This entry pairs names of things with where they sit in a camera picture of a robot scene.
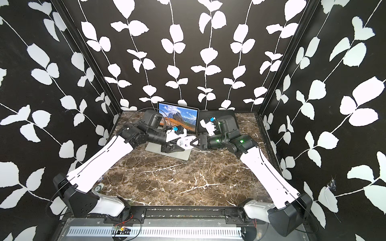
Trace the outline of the white wireless mouse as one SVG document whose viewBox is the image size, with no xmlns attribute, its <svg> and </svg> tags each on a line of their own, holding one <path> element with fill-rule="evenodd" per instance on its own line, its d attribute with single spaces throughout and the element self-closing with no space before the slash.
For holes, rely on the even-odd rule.
<svg viewBox="0 0 386 241">
<path fill-rule="evenodd" d="M 196 140 L 196 136 L 186 136 L 186 137 L 182 137 L 182 138 L 179 138 L 177 140 L 177 145 L 181 148 L 183 148 L 184 150 L 190 150 L 193 148 L 193 146 L 191 145 L 191 142 L 197 142 Z"/>
</svg>

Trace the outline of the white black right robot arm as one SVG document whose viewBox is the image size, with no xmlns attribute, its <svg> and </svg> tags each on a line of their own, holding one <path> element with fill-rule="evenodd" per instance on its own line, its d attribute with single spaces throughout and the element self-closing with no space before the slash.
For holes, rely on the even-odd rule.
<svg viewBox="0 0 386 241">
<path fill-rule="evenodd" d="M 258 142 L 240 132 L 231 115 L 204 118 L 200 125 L 206 130 L 191 141 L 201 150 L 226 149 L 245 164 L 264 186 L 272 203 L 247 201 L 242 214 L 249 220 L 269 223 L 281 236 L 286 237 L 309 217 L 311 197 L 292 187 L 264 157 Z"/>
</svg>

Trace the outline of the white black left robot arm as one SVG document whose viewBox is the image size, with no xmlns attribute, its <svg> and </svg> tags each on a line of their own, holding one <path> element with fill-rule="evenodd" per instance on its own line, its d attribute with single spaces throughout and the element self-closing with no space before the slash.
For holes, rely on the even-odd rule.
<svg viewBox="0 0 386 241">
<path fill-rule="evenodd" d="M 75 218 L 101 214 L 114 222 L 124 222 L 131 217 L 130 205 L 121 197 L 97 193 L 95 183 L 121 158 L 146 142 L 161 146 L 164 153 L 183 152 L 178 141 L 187 136 L 183 126 L 159 129 L 162 114 L 147 110 L 136 123 L 125 123 L 106 145 L 94 156 L 67 175 L 58 174 L 53 179 L 56 196 L 66 204 Z"/>
</svg>

